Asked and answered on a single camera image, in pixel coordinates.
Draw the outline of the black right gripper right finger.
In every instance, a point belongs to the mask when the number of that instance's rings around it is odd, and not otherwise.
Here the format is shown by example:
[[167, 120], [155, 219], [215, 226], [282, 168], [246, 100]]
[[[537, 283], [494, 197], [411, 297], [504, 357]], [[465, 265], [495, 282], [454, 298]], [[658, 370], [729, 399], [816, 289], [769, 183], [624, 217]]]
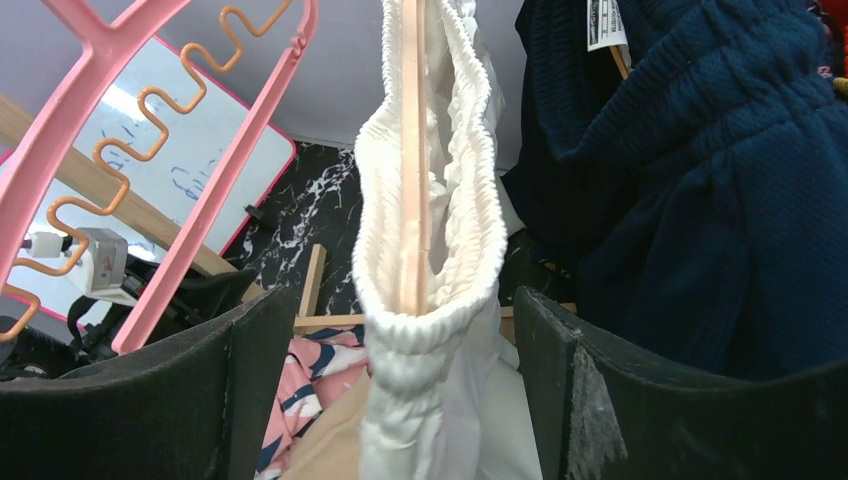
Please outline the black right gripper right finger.
[[667, 360], [522, 287], [520, 370], [546, 479], [843, 479], [847, 365], [747, 382]]

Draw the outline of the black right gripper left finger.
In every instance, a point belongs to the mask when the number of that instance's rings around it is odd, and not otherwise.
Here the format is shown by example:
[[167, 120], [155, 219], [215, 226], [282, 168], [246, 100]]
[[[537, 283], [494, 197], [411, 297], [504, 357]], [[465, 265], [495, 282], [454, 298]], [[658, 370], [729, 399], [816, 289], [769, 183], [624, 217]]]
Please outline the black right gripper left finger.
[[5, 479], [250, 479], [293, 317], [275, 289], [138, 351], [1, 386]]

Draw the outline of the white shorts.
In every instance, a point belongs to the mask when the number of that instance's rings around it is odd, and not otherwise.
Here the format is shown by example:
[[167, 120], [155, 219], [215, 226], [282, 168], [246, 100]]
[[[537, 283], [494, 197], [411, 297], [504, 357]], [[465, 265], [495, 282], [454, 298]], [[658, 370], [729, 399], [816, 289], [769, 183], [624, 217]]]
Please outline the white shorts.
[[362, 125], [363, 196], [352, 273], [370, 390], [363, 479], [537, 479], [516, 348], [500, 332], [498, 277], [520, 221], [495, 169], [503, 107], [472, 1], [426, 5], [432, 240], [428, 310], [397, 306], [402, 231], [402, 5], [382, 5], [384, 99]]

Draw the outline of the light wooden hanger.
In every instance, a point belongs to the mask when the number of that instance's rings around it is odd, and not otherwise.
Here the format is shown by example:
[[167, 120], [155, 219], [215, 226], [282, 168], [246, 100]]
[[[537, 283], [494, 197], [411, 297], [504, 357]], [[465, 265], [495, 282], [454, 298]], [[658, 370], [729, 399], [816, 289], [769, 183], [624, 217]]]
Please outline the light wooden hanger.
[[401, 229], [398, 309], [427, 311], [430, 247], [426, 80], [426, 3], [406, 0], [401, 14]]

